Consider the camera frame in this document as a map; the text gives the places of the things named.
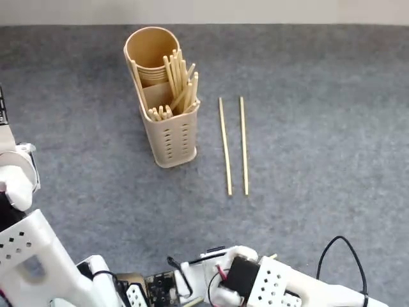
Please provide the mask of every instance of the wire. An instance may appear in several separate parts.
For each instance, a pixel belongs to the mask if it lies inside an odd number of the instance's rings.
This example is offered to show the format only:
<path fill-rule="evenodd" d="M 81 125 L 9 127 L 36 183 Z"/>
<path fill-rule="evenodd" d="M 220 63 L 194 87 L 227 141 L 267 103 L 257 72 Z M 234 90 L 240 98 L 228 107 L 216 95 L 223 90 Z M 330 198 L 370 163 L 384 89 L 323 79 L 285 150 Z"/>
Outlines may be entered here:
<path fill-rule="evenodd" d="M 0 296 L 3 298 L 4 302 L 7 304 L 7 307 L 13 307 L 11 302 L 9 302 L 9 300 L 7 299 L 6 294 L 4 294 L 2 290 L 0 290 Z"/>
<path fill-rule="evenodd" d="M 320 279 L 321 266 L 322 266 L 322 263 L 323 263 L 323 261 L 324 261 L 324 257 L 325 257 L 325 255 L 327 254 L 327 251 L 330 249 L 330 247 L 333 245 L 333 243 L 335 243 L 335 241 L 337 241 L 337 240 L 339 240 L 339 239 L 343 240 L 343 241 L 346 243 L 346 245 L 348 245 L 348 247 L 350 248 L 350 250 L 351 250 L 351 252 L 352 252 L 353 257 L 355 258 L 355 262 L 356 262 L 357 265 L 358 265 L 359 273 L 360 273 L 361 278 L 362 278 L 362 291 L 361 291 L 361 294 L 364 295 L 364 305 L 363 305 L 363 307 L 367 307 L 367 306 L 368 306 L 369 296 L 368 296 L 368 291 L 367 291 L 367 283 L 366 283 L 366 277 L 365 277 L 364 269 L 362 268 L 362 264 L 360 263 L 360 260 L 359 260 L 359 257 L 358 257 L 358 255 L 357 255 L 357 252 L 354 250 L 354 248 L 352 247 L 351 243 L 350 243 L 345 237 L 343 237 L 342 235 L 338 235 L 337 237 L 333 238 L 333 239 L 328 243 L 328 245 L 326 246 L 326 248 L 324 249 L 324 251 L 322 252 L 320 261 L 318 262 L 318 268 L 317 268 L 317 276 L 316 276 L 316 278 L 317 278 L 318 280 Z"/>
<path fill-rule="evenodd" d="M 179 273 L 181 274 L 183 281 L 186 284 L 187 290 L 189 290 L 189 295 L 183 295 L 184 298 L 188 299 L 189 297 L 192 296 L 193 294 L 193 289 L 192 286 L 190 285 L 189 281 L 186 278 L 185 273 L 183 272 L 183 270 L 181 269 L 181 265 L 179 262 L 177 262 L 174 258 L 168 256 L 167 257 L 167 262 L 171 267 L 174 267 L 175 269 L 177 269 L 179 271 Z"/>
<path fill-rule="evenodd" d="M 217 275 L 219 275 L 220 273 L 219 272 L 217 272 L 212 278 L 211 278 L 211 280 L 210 280 L 210 282 L 209 282 L 209 286 L 207 287 L 207 297 L 209 298 L 209 304 L 210 304 L 210 306 L 212 306 L 212 307 L 218 307 L 217 305 L 214 305 L 213 303 L 212 303 L 212 300 L 210 299 L 210 286 L 212 285 L 212 283 L 213 283 L 213 280 L 216 278 L 216 276 Z"/>
<path fill-rule="evenodd" d="M 224 256 L 225 254 L 226 254 L 226 253 L 218 253 L 218 254 L 206 256 L 206 257 L 203 257 L 203 258 L 198 258 L 198 259 L 189 261 L 189 264 L 190 264 L 190 265 L 192 265 L 192 264 L 199 264 L 200 262 L 203 262 L 203 261 L 206 261 L 206 260 L 209 260 L 209 259 L 213 259 L 213 258 L 217 258 L 217 257 L 221 257 L 221 256 Z"/>
<path fill-rule="evenodd" d="M 105 271 L 105 270 L 95 272 L 92 275 L 92 280 L 94 280 L 95 277 L 97 277 L 98 275 L 101 275 L 101 274 L 106 274 L 106 275 L 111 275 L 112 276 L 114 286 L 115 286 L 115 290 L 120 295 L 121 300 L 124 302 L 126 307 L 131 307 L 128 296 L 127 296 L 127 290 L 128 290 L 128 287 L 129 287 L 129 283 L 127 281 L 118 280 L 118 277 L 117 277 L 117 275 L 115 275 L 115 273 L 112 273 L 111 271 Z"/>
<path fill-rule="evenodd" d="M 222 268 L 220 267 L 220 265 L 216 265 L 216 268 L 221 276 L 221 278 L 223 279 L 223 281 L 225 281 L 228 277 L 226 276 L 226 274 L 223 272 Z"/>

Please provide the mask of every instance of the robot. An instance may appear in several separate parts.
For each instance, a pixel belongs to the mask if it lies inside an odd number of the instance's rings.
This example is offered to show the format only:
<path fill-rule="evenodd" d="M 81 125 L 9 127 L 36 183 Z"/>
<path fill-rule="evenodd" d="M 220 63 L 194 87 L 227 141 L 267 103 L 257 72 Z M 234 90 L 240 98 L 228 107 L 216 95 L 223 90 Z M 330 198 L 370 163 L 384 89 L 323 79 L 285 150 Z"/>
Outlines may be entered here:
<path fill-rule="evenodd" d="M 145 277 L 114 274 L 100 255 L 76 265 L 41 210 L 28 212 L 40 188 L 34 152 L 29 143 L 16 145 L 0 88 L 0 289 L 10 306 L 387 307 L 368 297 L 363 271 L 360 293 L 245 246 L 209 249 L 181 264 L 168 257 L 173 270 Z M 32 259 L 43 267 L 40 276 L 26 266 Z"/>

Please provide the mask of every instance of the perforated plate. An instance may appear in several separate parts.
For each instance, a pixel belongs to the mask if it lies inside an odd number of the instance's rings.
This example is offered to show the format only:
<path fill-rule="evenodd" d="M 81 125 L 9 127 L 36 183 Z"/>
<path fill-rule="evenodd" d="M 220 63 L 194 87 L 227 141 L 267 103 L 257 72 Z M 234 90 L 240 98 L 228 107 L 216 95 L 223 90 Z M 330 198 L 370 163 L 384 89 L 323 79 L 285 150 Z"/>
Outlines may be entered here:
<path fill-rule="evenodd" d="M 138 285 L 130 285 L 127 290 L 127 296 L 132 307 L 148 307 Z"/>
<path fill-rule="evenodd" d="M 285 293 L 281 303 L 282 307 L 301 307 L 301 298 Z"/>
<path fill-rule="evenodd" d="M 282 302 L 284 302 L 288 272 L 291 267 L 265 256 L 259 264 L 260 270 L 251 290 L 247 306 L 281 307 Z"/>

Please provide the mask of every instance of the white robot part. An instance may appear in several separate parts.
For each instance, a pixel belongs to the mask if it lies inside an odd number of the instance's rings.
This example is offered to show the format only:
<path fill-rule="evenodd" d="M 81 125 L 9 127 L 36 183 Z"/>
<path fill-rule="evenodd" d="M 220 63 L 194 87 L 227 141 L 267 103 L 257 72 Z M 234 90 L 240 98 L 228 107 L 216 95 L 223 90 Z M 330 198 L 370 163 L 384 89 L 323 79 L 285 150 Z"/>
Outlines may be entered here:
<path fill-rule="evenodd" d="M 5 192 L 11 205 L 20 211 L 33 203 L 33 183 L 19 166 L 0 166 L 0 192 Z"/>
<path fill-rule="evenodd" d="M 46 307 L 62 298 L 76 307 L 111 307 L 83 276 L 41 211 L 0 233 L 0 288 L 14 307 Z M 45 275 L 34 277 L 23 264 L 37 257 Z"/>

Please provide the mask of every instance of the utensil holder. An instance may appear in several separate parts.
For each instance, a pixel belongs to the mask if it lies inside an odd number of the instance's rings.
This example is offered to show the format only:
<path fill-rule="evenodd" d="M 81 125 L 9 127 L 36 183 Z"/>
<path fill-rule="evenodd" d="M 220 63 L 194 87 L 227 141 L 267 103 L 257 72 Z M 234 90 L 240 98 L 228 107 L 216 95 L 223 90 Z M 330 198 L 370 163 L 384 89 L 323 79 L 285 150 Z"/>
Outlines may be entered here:
<path fill-rule="evenodd" d="M 149 108 L 158 107 L 163 101 L 171 101 L 169 83 L 161 83 L 143 89 Z M 139 110 L 148 135 L 155 162 L 161 168 L 171 168 L 193 160 L 197 154 L 197 107 L 191 113 L 176 115 L 168 120 L 153 122 L 141 103 Z"/>

